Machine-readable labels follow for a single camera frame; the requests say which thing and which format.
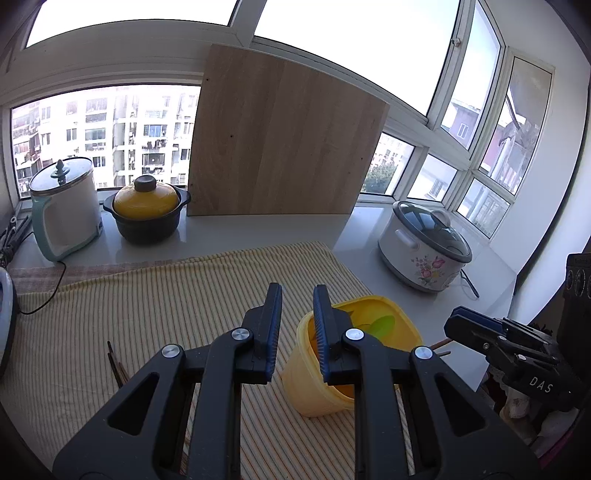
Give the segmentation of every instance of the yellow plastic lid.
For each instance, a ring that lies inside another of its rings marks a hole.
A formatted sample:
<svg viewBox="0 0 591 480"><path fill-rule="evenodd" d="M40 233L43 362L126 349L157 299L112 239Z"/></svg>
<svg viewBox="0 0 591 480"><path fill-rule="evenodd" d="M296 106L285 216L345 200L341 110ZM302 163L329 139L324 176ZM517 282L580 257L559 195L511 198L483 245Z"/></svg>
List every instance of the yellow plastic lid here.
<svg viewBox="0 0 591 480"><path fill-rule="evenodd" d="M176 190L156 181L152 175L141 175L133 185L120 189L113 200L113 209L131 220L150 220L172 212L178 205Z"/></svg>

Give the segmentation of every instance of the white wall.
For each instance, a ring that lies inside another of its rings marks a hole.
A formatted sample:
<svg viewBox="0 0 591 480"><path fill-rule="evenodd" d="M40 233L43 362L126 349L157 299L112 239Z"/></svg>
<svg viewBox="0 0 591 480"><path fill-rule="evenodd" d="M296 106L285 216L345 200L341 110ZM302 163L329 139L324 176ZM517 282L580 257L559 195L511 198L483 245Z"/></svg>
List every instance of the white wall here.
<svg viewBox="0 0 591 480"><path fill-rule="evenodd" d="M564 281L567 255L582 252L589 240L590 180L591 135L588 132L579 171L566 207L550 240L511 304L510 315L515 320L529 322L538 315Z"/></svg>
<svg viewBox="0 0 591 480"><path fill-rule="evenodd" d="M518 272L548 229L571 178L583 135L590 66L567 27L545 1L487 3L508 47L556 68L548 111L529 172L491 242L493 250ZM564 268L566 255L556 261ZM561 273L556 281L562 282L562 276Z"/></svg>

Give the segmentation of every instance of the striped cloth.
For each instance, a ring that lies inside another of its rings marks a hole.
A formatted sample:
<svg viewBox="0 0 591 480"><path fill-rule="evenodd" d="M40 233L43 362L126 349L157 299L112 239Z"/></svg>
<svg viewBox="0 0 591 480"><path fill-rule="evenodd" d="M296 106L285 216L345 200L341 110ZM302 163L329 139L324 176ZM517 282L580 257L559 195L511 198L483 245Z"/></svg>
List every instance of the striped cloth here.
<svg viewBox="0 0 591 480"><path fill-rule="evenodd" d="M353 478L353 413L302 417L285 399L280 381L316 284L328 286L334 303L370 294L320 243L209 255L60 287L46 308L18 318L0 401L50 467L117 389L107 340L133 374L168 343L195 348L240 325L273 281L283 286L277 367L269 385L243 386L242 476ZM47 296L27 293L19 301L32 310Z"/></svg>

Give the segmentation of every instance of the apartment building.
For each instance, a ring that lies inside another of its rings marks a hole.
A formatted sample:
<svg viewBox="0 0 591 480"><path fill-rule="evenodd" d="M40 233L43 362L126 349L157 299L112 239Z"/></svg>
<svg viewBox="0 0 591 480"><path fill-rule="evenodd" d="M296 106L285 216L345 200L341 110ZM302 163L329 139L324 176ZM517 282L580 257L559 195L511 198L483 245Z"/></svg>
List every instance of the apartment building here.
<svg viewBox="0 0 591 480"><path fill-rule="evenodd" d="M92 160L97 188L142 174L184 185L197 86L125 85L79 90L13 109L12 148L22 196L31 178L58 159Z"/></svg>

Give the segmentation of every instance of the window frame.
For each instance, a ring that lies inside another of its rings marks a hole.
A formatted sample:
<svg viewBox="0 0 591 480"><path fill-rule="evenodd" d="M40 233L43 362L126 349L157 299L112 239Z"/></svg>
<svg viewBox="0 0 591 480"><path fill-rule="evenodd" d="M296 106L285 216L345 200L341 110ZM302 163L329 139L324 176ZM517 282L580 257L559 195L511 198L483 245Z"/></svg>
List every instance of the window frame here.
<svg viewBox="0 0 591 480"><path fill-rule="evenodd" d="M459 144L441 127L441 122L462 68L476 1L478 0L460 0L459 2L452 37L427 115L422 115L392 93L330 60L277 41L256 37L254 32L266 0L236 2L227 26L186 20L126 20L79 28L25 48L41 8L40 6L30 7L30 15L13 37L11 51L4 62L6 68L0 73L0 113L2 115L0 134L3 140L5 171L7 173L12 171L12 175L7 175L11 200L15 203L20 199L12 155L12 108L42 100L48 96L94 87L147 83L200 86L210 46L224 44L250 48L308 65L356 85L386 101L389 104L389 111L383 132L412 145L414 150L391 194L360 193L358 201L393 203L397 199L407 198L427 154L430 154L456 168L457 173L441 202L413 201L448 209L459 222L463 222L475 234L480 234L483 240L490 241L480 230L458 214L457 208L474 178L507 200L510 204L509 208L519 193L518 190L515 196L510 194L494 180L478 171L504 102L511 75L512 59L517 56L540 66L552 75L554 68L508 48L486 0L480 0L479 3L499 41L499 58L489 95L482 108L481 120L475 128L470 147L466 149ZM145 35L147 31L157 33ZM142 42L138 43L137 38L142 38ZM167 59L166 62L157 60L163 57ZM551 80L548 105L553 94L552 86ZM77 105L78 111L80 108L86 109L86 105L82 107ZM544 128L545 122L542 124L540 136ZM171 134L169 139L172 141L173 138L174 135ZM535 160L537 148L536 145L519 188L525 182Z"/></svg>

